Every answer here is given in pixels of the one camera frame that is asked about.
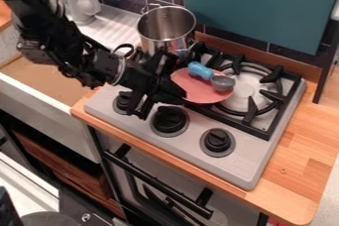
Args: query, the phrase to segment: black knob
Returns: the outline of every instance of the black knob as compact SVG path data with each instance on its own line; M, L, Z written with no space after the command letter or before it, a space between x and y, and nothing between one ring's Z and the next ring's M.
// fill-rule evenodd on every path
M205 138L206 148L214 153L222 153L231 147L229 135L221 129L212 129Z
M117 97L117 108L121 111L126 111L130 101L132 92L120 91Z
M153 118L152 125L159 132L170 134L180 131L186 121L186 114L180 108L161 106Z

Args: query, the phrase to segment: pink plate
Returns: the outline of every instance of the pink plate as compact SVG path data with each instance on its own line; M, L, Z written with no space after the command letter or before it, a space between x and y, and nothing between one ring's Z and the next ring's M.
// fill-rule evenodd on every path
M217 70L214 70L214 73L224 75ZM187 95L185 99L192 103L217 103L227 99L233 93L233 90L225 92L216 91L209 81L191 76L188 73L188 68L175 71L170 78L186 91Z

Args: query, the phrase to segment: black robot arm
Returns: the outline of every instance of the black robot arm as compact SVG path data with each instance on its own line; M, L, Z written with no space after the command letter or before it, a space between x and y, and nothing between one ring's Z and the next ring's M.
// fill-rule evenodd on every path
M132 89L128 114L146 119L155 103L182 104L185 91L170 80L176 56L159 51L139 64L117 56L84 36L69 21L60 0L4 0L20 32L17 48L26 57L50 57L63 75L91 88L106 82ZM165 65L159 72L159 65ZM146 97L140 108L140 102Z

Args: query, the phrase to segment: teal cabinet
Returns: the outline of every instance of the teal cabinet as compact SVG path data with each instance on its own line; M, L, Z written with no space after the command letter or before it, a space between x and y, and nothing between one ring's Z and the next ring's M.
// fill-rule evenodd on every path
M199 22L315 55L336 0L184 0Z

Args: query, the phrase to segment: black burner grate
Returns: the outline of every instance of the black burner grate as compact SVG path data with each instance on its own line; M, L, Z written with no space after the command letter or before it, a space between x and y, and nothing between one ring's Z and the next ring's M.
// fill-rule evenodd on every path
M201 58L204 54L212 56L212 58L208 61L206 66L213 69L224 71L228 68L232 68L235 74L240 74L243 71L242 69L244 66L249 66L252 69L257 69L260 72L265 73L266 75L263 75L263 77L260 79L260 82L261 83L273 82L276 85L277 92L260 90L260 93L263 96L267 97L272 101L272 103L270 103L267 107L260 110L258 109L258 106L256 105L255 100L252 98L252 96L250 96L248 99L248 111L246 112L228 109L221 103L209 105L196 105L189 103L186 104L185 106L209 118L220 121L234 128L242 130L248 134L268 141L271 135L273 134L274 130L276 129L280 119L282 118L283 113L290 99L295 94L300 84L301 76L299 74L283 70L283 67L281 65L269 66L254 60L246 59L244 55L221 53L220 51L206 47L204 43L198 43L193 48L192 53L188 58L188 61L201 61ZM222 65L222 63L225 62L225 60L229 60L230 62ZM287 95L283 95L282 78L292 81L292 86ZM227 113L227 115L215 111L213 109L214 107L216 107L221 112ZM256 117L268 113L273 109L278 109L278 113L276 114L274 120L272 121L270 127L267 130L262 130L260 128L254 127L251 124Z

